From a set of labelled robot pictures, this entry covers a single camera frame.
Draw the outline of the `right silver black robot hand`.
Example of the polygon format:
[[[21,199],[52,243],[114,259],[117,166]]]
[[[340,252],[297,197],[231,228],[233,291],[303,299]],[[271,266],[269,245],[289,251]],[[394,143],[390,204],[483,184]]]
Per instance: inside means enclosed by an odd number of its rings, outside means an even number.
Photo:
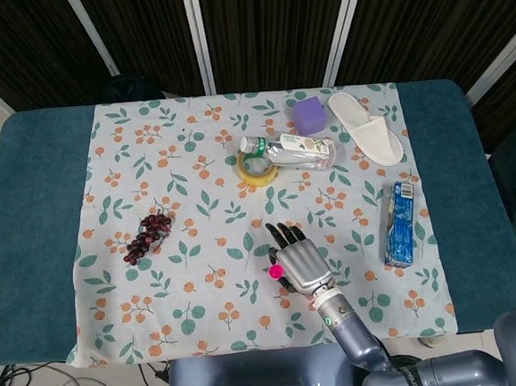
[[[297,226],[270,223],[265,228],[276,242],[276,247],[271,246],[268,251],[267,272],[271,278],[289,292],[306,297],[314,297],[321,288],[330,289],[336,284],[315,244]]]

